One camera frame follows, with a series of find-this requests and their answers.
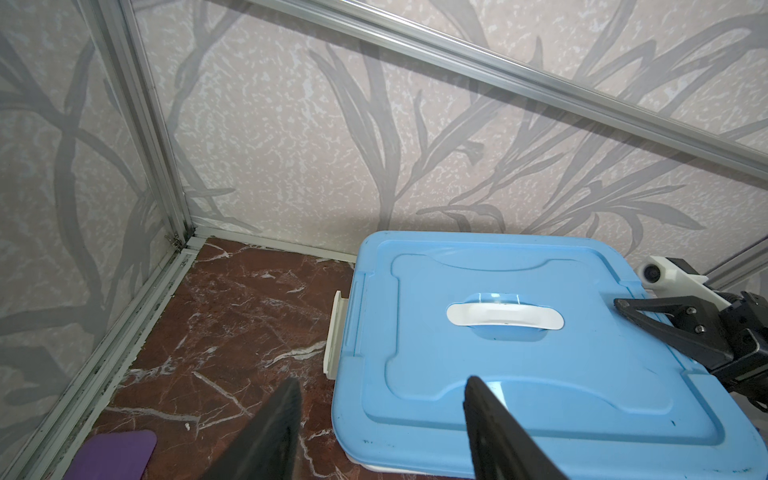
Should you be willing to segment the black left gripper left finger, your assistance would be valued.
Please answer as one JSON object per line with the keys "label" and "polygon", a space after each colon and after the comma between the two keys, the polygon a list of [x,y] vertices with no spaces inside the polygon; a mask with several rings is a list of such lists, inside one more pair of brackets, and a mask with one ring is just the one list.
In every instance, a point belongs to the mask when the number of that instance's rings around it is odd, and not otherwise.
{"label": "black left gripper left finger", "polygon": [[301,414],[300,384],[289,377],[201,479],[291,479]]}

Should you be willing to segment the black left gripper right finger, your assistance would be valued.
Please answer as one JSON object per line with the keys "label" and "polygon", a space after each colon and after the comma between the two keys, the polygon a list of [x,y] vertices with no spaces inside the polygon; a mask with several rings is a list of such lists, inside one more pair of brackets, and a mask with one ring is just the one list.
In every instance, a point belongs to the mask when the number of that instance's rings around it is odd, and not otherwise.
{"label": "black left gripper right finger", "polygon": [[477,376],[466,383],[463,409],[476,479],[566,479]]}

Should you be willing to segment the blue plastic bin lid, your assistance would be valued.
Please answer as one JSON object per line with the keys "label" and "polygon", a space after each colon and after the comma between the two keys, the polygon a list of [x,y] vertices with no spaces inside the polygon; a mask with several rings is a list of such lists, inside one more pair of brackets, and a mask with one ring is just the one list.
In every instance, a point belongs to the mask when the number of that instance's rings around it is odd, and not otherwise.
{"label": "blue plastic bin lid", "polygon": [[765,478],[766,445],[721,383],[615,309],[645,295],[591,239],[374,233],[350,290],[336,438],[365,466],[470,478],[476,376],[572,479]]}

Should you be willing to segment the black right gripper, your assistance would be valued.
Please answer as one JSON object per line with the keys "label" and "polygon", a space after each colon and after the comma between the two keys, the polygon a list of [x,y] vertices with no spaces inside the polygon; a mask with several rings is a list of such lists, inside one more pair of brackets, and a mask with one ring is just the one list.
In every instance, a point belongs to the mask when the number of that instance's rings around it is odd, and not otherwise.
{"label": "black right gripper", "polygon": [[636,327],[715,369],[712,374],[729,392],[766,411],[767,299],[747,291],[726,293],[726,299],[732,303],[720,314],[714,303],[696,296],[616,298],[614,306]]}

